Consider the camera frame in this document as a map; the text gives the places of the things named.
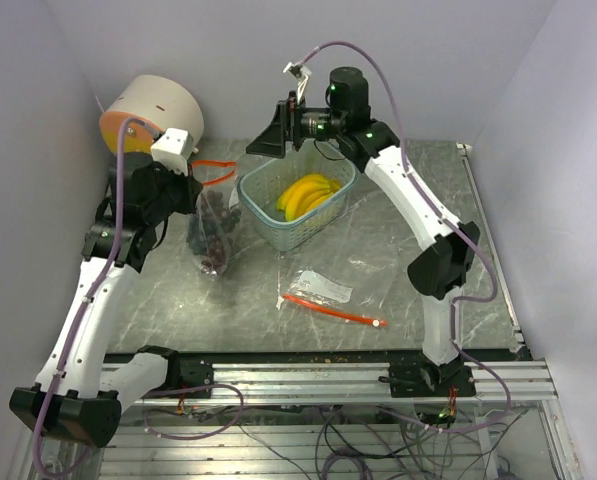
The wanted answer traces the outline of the dark blue grape bunch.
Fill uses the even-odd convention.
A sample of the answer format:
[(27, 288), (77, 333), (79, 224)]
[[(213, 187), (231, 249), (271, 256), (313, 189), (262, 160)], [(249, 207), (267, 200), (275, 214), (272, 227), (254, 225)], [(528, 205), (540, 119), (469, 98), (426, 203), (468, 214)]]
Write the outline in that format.
[(212, 235), (213, 223), (211, 219), (199, 215), (190, 217), (187, 244), (194, 255), (207, 253), (207, 244)]

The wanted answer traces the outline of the clear zip bag orange zipper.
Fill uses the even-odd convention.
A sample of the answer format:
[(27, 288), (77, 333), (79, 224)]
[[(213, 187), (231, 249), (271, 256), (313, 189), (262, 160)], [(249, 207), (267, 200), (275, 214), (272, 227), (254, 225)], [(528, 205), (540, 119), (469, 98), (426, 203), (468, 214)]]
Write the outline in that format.
[(199, 269), (211, 276), (227, 268), (241, 226), (235, 161), (194, 160), (194, 178), (203, 189), (190, 216), (187, 244)]

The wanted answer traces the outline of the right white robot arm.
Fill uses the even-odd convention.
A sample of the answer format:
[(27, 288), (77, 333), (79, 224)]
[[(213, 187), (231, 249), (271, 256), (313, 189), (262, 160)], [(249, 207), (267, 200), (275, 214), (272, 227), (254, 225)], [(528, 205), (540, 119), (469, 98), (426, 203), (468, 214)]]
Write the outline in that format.
[(463, 291), (480, 230), (442, 204), (407, 160), (397, 135), (372, 117), (369, 84), (359, 69), (343, 66), (330, 72), (324, 107), (305, 102), (311, 75), (306, 66), (290, 63), (285, 70), (296, 78), (297, 87), (278, 101), (270, 124), (246, 151), (282, 159), (287, 148), (300, 149), (307, 139), (333, 140), (343, 157), (387, 195), (421, 250), (407, 268), (411, 284), (423, 297), (422, 352), (431, 363), (420, 369), (418, 380), (426, 393), (441, 395), (454, 383), (448, 364), (457, 357), (459, 345), (450, 304)]

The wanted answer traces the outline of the red grape bunch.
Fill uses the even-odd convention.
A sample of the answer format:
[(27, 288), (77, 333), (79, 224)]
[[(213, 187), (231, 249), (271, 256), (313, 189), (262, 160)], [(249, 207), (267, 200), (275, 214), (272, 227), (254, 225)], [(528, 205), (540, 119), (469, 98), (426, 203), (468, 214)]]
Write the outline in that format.
[(200, 198), (199, 216), (213, 223), (213, 235), (207, 244), (207, 253), (201, 265), (213, 275), (220, 275), (228, 266), (235, 238), (235, 231), (242, 217), (238, 204), (229, 205), (229, 199), (218, 190), (208, 190)]

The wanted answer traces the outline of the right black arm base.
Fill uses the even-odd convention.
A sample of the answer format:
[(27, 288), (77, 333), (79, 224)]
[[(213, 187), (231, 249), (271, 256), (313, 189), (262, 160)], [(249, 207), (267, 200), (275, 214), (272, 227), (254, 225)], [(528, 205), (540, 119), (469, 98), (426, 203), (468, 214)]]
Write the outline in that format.
[(442, 366), (425, 358), (391, 364), (387, 373), (378, 377), (378, 381), (389, 386), (392, 398), (476, 395), (472, 370), (460, 358)]

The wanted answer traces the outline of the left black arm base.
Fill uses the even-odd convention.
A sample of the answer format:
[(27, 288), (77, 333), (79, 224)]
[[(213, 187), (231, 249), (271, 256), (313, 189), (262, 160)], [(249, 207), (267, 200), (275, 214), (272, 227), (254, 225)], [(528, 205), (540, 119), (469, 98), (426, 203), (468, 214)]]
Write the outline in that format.
[(176, 390), (205, 388), (213, 384), (213, 368), (195, 354), (152, 345), (142, 347), (138, 353), (155, 354), (167, 361), (164, 383), (149, 391), (147, 398), (156, 398), (157, 392), (163, 392), (163, 396), (173, 396)]

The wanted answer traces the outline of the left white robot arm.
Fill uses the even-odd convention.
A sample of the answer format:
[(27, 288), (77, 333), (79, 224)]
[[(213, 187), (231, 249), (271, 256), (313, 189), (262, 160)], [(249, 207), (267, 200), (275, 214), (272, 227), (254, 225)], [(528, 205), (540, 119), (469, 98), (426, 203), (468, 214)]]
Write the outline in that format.
[(202, 191), (187, 159), (127, 153), (108, 170), (109, 194), (85, 236), (77, 289), (51, 355), (30, 387), (17, 387), (9, 408), (41, 436), (102, 448), (122, 414), (153, 391), (170, 397), (181, 387), (180, 355), (140, 348), (113, 372), (103, 370), (122, 298), (147, 256), (164, 238), (174, 213), (190, 214)]

